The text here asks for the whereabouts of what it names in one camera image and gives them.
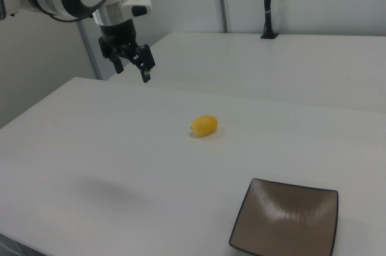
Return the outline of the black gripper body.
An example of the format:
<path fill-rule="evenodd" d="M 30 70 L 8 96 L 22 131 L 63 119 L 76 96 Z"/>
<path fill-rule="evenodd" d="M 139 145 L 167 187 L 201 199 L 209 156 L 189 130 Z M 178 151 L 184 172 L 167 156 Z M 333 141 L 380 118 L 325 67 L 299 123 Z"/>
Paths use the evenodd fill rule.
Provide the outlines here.
<path fill-rule="evenodd" d="M 136 29 L 132 19 L 114 26 L 100 26 L 102 36 L 98 39 L 102 55 L 111 57 L 113 50 L 123 50 L 124 57 L 140 57 L 141 47 L 136 42 Z"/>

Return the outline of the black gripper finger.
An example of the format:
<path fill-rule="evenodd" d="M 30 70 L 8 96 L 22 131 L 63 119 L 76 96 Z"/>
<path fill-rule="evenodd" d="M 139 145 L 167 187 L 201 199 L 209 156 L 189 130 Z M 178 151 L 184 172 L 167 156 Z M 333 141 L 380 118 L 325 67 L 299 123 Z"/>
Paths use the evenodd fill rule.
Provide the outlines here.
<path fill-rule="evenodd" d="M 150 47 L 147 44 L 138 46 L 129 61 L 140 70 L 142 81 L 149 82 L 151 69 L 156 65 Z"/>
<path fill-rule="evenodd" d="M 113 63 L 117 74 L 120 74 L 124 71 L 124 66 L 121 61 L 121 52 L 118 48 L 112 48 L 109 60 Z"/>

